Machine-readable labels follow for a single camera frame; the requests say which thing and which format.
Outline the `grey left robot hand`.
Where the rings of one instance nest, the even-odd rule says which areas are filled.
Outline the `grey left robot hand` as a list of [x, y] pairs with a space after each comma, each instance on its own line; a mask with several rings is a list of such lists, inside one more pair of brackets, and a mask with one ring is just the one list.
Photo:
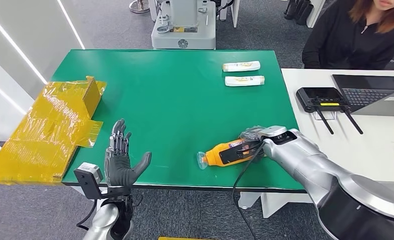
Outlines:
[[152, 153], [146, 152], [139, 163], [131, 166], [129, 157], [129, 140], [131, 132], [125, 132], [123, 118], [116, 121], [109, 136], [109, 145], [105, 152], [104, 173], [110, 187], [130, 187], [151, 163]]

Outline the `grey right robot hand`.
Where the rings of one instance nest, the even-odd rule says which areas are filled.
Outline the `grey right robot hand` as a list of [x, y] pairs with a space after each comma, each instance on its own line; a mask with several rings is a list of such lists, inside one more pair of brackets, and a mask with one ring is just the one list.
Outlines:
[[263, 142], [260, 140], [259, 132], [264, 130], [264, 126], [254, 126], [247, 128], [245, 131], [240, 133], [239, 138], [243, 141], [242, 146], [237, 150], [237, 154], [242, 157], [254, 157], [253, 162], [259, 162], [264, 156], [262, 148], [256, 153], [256, 151], [263, 146]]

